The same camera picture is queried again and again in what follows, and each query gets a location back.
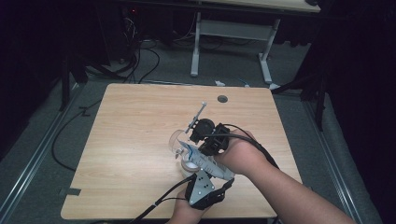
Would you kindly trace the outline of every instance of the hand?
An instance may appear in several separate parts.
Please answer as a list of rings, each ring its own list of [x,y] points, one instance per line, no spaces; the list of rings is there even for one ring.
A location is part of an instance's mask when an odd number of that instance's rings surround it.
[[[185,198],[186,190],[183,189],[177,194],[178,198]],[[204,213],[209,209],[199,210],[192,208],[186,200],[176,200],[174,213],[168,224],[197,224]]]
[[[240,130],[234,130],[231,133],[248,137]],[[249,137],[253,137],[251,132],[247,133]],[[269,164],[268,160],[257,148],[243,139],[234,137],[230,138],[227,150],[214,158],[217,162],[240,175],[248,175],[252,170],[257,169],[259,165]]]

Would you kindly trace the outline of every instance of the forearm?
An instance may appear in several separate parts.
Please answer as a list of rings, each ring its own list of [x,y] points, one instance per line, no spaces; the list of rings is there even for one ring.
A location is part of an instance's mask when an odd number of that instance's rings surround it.
[[[354,223],[337,207],[269,163],[247,177],[286,224]]]

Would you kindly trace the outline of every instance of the white metal table frame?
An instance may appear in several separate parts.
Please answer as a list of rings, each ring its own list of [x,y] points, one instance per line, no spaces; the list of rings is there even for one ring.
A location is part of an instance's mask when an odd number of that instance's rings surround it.
[[[191,76],[198,77],[200,37],[201,35],[216,35],[232,38],[252,39],[266,41],[264,50],[259,53],[259,61],[262,66],[262,75],[267,84],[272,84],[271,74],[268,68],[267,58],[274,42],[280,19],[276,19],[271,25],[255,25],[228,21],[202,20],[201,12],[197,12],[195,28],[195,44],[192,54]]]

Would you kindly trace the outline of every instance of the person's right arm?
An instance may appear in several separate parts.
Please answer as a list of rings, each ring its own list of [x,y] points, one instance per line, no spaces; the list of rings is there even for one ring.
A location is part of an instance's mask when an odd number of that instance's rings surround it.
[[[244,135],[240,131],[233,133]],[[355,223],[314,191],[276,169],[249,142],[231,138],[227,150],[215,159],[250,179],[285,224]]]

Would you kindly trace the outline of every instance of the table top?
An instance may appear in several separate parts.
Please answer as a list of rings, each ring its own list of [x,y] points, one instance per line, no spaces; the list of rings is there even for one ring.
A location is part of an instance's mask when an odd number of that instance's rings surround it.
[[[220,103],[225,95],[228,102]],[[183,177],[180,162],[168,148],[176,130],[193,116],[230,123],[251,131],[280,169],[301,182],[272,93],[265,88],[110,84],[82,153],[62,217],[65,219],[134,218]],[[214,184],[225,182],[214,179]],[[183,185],[169,197],[186,188]],[[147,218],[169,218],[174,201],[166,201]],[[216,217],[274,217],[254,185],[236,175],[225,200],[206,214]]]
[[[302,12],[320,12],[319,6],[310,6],[305,0],[197,0],[201,2],[231,4],[244,7],[266,7]]]

